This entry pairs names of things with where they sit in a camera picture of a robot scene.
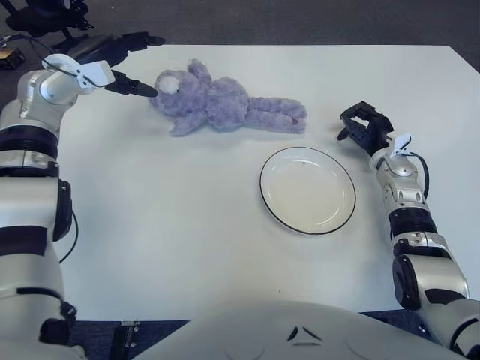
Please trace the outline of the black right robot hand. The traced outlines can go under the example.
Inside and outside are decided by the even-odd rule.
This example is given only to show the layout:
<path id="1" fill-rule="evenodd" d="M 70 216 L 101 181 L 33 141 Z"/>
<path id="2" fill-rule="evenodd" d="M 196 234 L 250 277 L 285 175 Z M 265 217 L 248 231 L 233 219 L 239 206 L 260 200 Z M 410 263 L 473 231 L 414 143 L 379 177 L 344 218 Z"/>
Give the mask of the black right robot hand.
<path id="1" fill-rule="evenodd" d="M 372 157 L 389 146 L 387 135 L 394 131 L 389 119 L 365 101 L 351 106 L 340 114 L 343 129 L 337 140 L 349 137 Z"/>

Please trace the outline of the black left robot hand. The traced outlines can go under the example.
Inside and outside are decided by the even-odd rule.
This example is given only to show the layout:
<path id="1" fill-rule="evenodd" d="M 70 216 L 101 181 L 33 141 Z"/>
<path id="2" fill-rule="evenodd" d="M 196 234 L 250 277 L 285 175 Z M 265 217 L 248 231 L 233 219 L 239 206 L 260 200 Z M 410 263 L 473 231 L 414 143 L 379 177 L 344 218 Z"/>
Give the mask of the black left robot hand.
<path id="1" fill-rule="evenodd" d="M 69 52 L 69 56 L 80 64 L 105 60 L 112 68 L 122 63 L 130 52 L 147 50 L 148 47 L 164 45 L 163 37 L 150 35 L 147 31 L 123 34 L 119 37 L 113 35 L 89 39 L 82 46 Z M 130 79 L 126 74 L 112 70 L 115 81 L 104 88 L 111 92 L 123 95 L 138 95 L 145 98 L 155 98 L 158 91 L 139 80 Z"/>

